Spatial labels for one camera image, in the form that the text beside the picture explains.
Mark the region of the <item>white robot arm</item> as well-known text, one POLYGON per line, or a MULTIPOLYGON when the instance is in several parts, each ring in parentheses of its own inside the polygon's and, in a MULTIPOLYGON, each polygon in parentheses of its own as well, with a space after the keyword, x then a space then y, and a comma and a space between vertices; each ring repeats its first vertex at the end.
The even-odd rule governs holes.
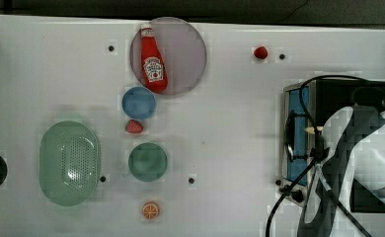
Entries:
POLYGON ((350 205, 356 183, 367 190, 359 200, 385 205, 385 112, 342 108, 323 125, 322 138, 328 156, 315 166, 297 237, 385 237, 385 214, 350 205))

